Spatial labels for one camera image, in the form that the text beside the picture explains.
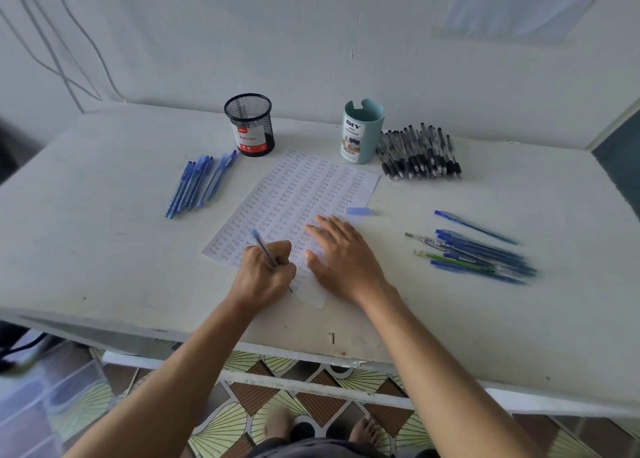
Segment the hand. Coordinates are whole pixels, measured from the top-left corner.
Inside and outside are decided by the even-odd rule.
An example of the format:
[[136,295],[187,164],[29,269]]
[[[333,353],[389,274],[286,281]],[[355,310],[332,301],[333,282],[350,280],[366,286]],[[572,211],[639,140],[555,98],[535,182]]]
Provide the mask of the hand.
[[296,265],[289,262],[291,242],[270,242],[267,247],[279,265],[271,268],[257,245],[246,247],[227,296],[247,305],[256,313],[279,300],[296,276]]
[[305,230],[320,244],[326,256],[325,266],[313,251],[305,251],[307,266],[328,291],[362,307],[376,295],[391,288],[376,256],[360,233],[347,221],[331,215],[316,215],[315,225]]

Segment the foot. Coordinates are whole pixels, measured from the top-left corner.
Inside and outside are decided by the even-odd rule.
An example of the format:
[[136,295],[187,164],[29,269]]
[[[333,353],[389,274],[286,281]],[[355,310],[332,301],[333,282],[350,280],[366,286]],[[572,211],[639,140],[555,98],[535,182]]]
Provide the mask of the foot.
[[363,416],[351,430],[349,441],[378,447],[378,424],[370,416]]
[[289,439],[293,418],[286,407],[277,407],[269,413],[264,426],[264,438]]

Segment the white wall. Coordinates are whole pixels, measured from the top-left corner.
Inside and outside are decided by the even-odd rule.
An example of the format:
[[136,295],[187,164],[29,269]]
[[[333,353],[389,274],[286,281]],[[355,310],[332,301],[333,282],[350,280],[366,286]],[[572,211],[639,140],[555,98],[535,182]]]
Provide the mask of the white wall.
[[[108,94],[58,0],[41,1]],[[637,0],[596,0],[561,47],[439,38],[449,0],[68,2],[138,102],[220,112],[257,91],[275,116],[339,123],[345,102],[370,97],[389,128],[425,120],[451,134],[585,147],[640,97]],[[47,142],[73,105],[19,49],[0,70],[24,86],[0,92],[0,118]]]

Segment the white table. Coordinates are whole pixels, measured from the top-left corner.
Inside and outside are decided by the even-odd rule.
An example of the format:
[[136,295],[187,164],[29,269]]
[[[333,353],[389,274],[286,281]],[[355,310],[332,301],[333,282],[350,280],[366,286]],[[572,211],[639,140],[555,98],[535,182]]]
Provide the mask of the white table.
[[[338,125],[273,119],[273,128],[276,149],[239,156],[219,201],[169,220],[186,160],[233,149],[226,116],[126,105],[79,118],[0,187],[2,315],[81,341],[116,331],[122,345],[112,347],[130,352],[130,334],[185,340],[234,276],[202,249],[284,150],[343,162]],[[369,204],[378,214],[359,228],[390,282],[478,379],[640,402],[640,225],[606,173],[582,151],[456,145],[462,182],[378,182]],[[416,258],[427,248],[404,231],[484,238],[434,209],[516,237],[540,276],[518,287]],[[265,347],[390,362],[364,315],[333,297],[318,310],[287,295],[259,315],[239,348]]]

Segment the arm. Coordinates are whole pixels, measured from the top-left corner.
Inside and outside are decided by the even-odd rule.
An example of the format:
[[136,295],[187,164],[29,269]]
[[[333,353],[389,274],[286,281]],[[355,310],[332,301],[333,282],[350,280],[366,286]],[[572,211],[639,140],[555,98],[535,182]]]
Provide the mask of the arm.
[[268,244],[281,264],[268,267],[259,248],[244,250],[225,300],[139,389],[98,421],[65,458],[176,458],[202,414],[229,353],[253,317],[278,300],[296,275],[291,243]]
[[362,236],[348,223],[317,216],[306,226],[327,266],[307,265],[338,297],[359,305],[396,364],[409,397],[443,457],[533,458],[540,449],[411,313]]

